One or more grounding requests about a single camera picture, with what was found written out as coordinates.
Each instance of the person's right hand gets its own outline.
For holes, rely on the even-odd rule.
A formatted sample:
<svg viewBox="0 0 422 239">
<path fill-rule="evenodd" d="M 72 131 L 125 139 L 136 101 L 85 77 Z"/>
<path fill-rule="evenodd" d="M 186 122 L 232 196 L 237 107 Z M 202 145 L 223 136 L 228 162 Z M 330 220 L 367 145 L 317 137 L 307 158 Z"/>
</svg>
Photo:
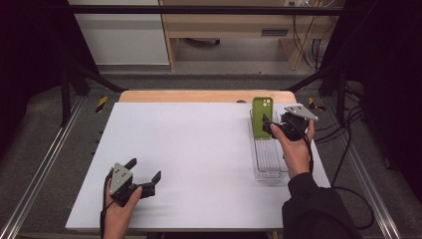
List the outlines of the person's right hand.
<svg viewBox="0 0 422 239">
<path fill-rule="evenodd" d="M 106 215 L 105 215 L 105 239 L 123 239 L 127 227 L 129 226 L 131 214 L 136 206 L 136 203 L 139 201 L 140 195 L 142 194 L 142 188 L 138 187 L 131 194 L 126 205 L 123 207 L 119 206 L 117 203 L 114 203 L 114 200 L 109 195 L 109 188 L 111 185 L 111 180 L 109 179 L 106 185 L 106 199 L 105 203 L 107 205 Z"/>
<path fill-rule="evenodd" d="M 301 139 L 298 141 L 290 141 L 283 131 L 277 126 L 271 124 L 271 130 L 274 136 L 282 144 L 283 158 L 286 161 L 286 166 L 289 170 L 290 179 L 296 175 L 310 171 L 310 152 L 308 151 L 307 144 Z M 308 126 L 307 136 L 312 142 L 315 134 L 314 121 L 310 120 Z"/>
</svg>

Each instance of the white tabletop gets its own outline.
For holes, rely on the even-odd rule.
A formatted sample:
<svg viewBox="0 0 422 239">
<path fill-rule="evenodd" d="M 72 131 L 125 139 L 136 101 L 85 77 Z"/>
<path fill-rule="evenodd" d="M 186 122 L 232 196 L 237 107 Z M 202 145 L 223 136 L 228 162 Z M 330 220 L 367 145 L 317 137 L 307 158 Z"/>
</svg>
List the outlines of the white tabletop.
<svg viewBox="0 0 422 239">
<path fill-rule="evenodd" d="M 275 104 L 278 114 L 286 105 Z M 66 228 L 98 230 L 103 186 L 115 162 L 134 183 L 158 171 L 156 195 L 139 201 L 130 228 L 144 231 L 273 230 L 283 227 L 289 181 L 255 180 L 250 143 L 251 104 L 117 103 Z M 314 178 L 329 187 L 315 145 Z"/>
</svg>

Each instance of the aluminum rail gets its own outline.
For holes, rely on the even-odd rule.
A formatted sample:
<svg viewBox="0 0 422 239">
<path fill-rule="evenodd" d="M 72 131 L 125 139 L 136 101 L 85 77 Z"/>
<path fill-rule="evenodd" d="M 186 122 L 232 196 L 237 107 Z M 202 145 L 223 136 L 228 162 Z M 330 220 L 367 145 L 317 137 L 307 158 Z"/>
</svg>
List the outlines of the aluminum rail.
<svg viewBox="0 0 422 239">
<path fill-rule="evenodd" d="M 152 6 L 152 5 L 44 5 L 41 10 L 75 14 L 223 14 L 223 15 L 302 15 L 342 16 L 364 13 L 364 9 L 343 7 L 253 7 L 253 6 Z"/>
<path fill-rule="evenodd" d="M 6 225 L 2 228 L 0 232 L 1 239 L 13 239 L 18 235 L 18 232 L 24 223 L 26 216 L 29 213 L 32 205 L 37 198 L 38 193 L 40 192 L 44 181 L 49 174 L 50 169 L 52 168 L 54 161 L 59 155 L 60 150 L 62 149 L 63 143 L 65 142 L 69 132 L 74 125 L 79 112 L 81 111 L 85 97 L 77 97 L 73 109 L 72 115 L 68 123 L 59 129 L 59 132 L 56 135 L 53 143 L 51 144 L 49 150 L 47 151 L 43 161 L 41 162 L 40 167 L 32 178 L 31 183 L 29 184 L 25 194 L 23 195 L 18 206 L 15 208 L 12 216 L 10 216 Z"/>
</svg>

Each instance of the phone case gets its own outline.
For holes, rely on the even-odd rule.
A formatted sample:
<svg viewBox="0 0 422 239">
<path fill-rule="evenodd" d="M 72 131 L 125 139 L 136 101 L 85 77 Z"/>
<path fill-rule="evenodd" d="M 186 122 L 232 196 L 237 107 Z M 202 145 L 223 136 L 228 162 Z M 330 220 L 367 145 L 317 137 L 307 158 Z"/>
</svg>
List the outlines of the phone case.
<svg viewBox="0 0 422 239">
<path fill-rule="evenodd" d="M 252 100 L 252 129 L 254 138 L 268 139 L 269 134 L 263 131 L 263 114 L 270 120 L 273 119 L 273 99 L 272 98 L 254 98 Z"/>
</svg>

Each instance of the black pole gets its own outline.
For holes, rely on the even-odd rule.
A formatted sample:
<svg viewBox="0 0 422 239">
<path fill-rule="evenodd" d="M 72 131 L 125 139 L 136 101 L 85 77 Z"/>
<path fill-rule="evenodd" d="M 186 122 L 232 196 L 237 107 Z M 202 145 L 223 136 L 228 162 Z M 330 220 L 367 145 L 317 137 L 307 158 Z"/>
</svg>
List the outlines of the black pole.
<svg viewBox="0 0 422 239">
<path fill-rule="evenodd" d="M 343 71 L 338 74 L 339 79 L 337 80 L 337 106 L 336 115 L 337 120 L 341 126 L 344 126 L 344 101 L 345 101 L 345 85 L 346 79 Z"/>
<path fill-rule="evenodd" d="M 64 126 L 71 116 L 71 96 L 69 92 L 68 69 L 63 68 L 60 75 L 62 90 L 62 124 Z"/>
<path fill-rule="evenodd" d="M 76 14 L 227 14 L 343 16 L 361 13 L 361 9 L 342 7 L 259 7 L 259 6 L 133 6 L 133 5 L 45 5 L 41 10 L 68 11 Z"/>
<path fill-rule="evenodd" d="M 116 86 L 115 84 L 107 81 L 106 79 L 104 79 L 102 76 L 88 70 L 87 68 L 81 66 L 80 64 L 77 63 L 73 63 L 73 67 L 76 69 L 76 71 L 78 71 L 80 74 L 83 74 L 84 76 L 100 83 L 101 85 L 109 88 L 110 90 L 117 92 L 117 93 L 122 93 L 124 91 L 127 91 L 128 89 L 125 88 L 121 88 Z"/>
</svg>

